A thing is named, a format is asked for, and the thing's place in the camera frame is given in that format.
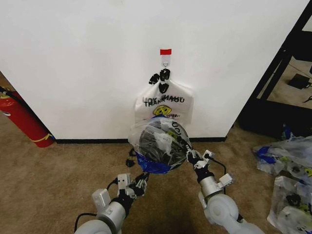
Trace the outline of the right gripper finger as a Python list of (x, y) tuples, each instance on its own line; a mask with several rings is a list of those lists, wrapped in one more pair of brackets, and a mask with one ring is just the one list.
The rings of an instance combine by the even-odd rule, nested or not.
[(195, 150), (192, 146), (186, 145), (186, 158), (189, 163), (195, 163)]
[(208, 164), (208, 160), (198, 151), (192, 150), (191, 155), (191, 164), (195, 169), (202, 169)]

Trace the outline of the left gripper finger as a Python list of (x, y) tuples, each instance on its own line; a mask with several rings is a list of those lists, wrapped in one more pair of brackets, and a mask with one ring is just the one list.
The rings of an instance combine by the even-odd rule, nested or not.
[(132, 184), (131, 188), (134, 190), (134, 189), (140, 189), (140, 180), (142, 178), (142, 176), (144, 175), (145, 173), (142, 173), (140, 175), (138, 175), (135, 179), (134, 179), (134, 183)]
[(149, 175), (150, 173), (145, 173), (140, 180), (140, 184), (139, 184), (140, 189), (141, 189), (140, 195), (145, 195), (145, 192), (147, 189), (147, 182), (149, 180)]

